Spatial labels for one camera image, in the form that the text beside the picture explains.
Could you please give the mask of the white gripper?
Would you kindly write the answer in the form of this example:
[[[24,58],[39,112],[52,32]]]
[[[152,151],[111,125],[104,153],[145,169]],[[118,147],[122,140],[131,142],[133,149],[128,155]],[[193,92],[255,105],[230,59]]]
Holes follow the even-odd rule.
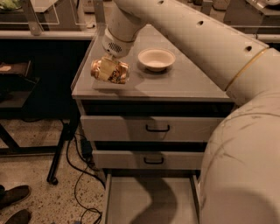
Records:
[[[102,45],[106,53],[116,58],[122,58],[129,54],[134,45],[135,35],[133,32],[113,33],[108,27],[105,29],[102,38]],[[110,58],[102,57],[99,67],[99,78],[107,81],[116,68],[117,62]]]

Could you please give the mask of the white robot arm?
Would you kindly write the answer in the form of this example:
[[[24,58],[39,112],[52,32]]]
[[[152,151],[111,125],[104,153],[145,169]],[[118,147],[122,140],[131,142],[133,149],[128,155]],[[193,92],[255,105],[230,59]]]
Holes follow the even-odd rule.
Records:
[[[153,25],[237,106],[205,150],[199,223],[280,224],[280,53],[177,0],[114,3],[111,40]]]

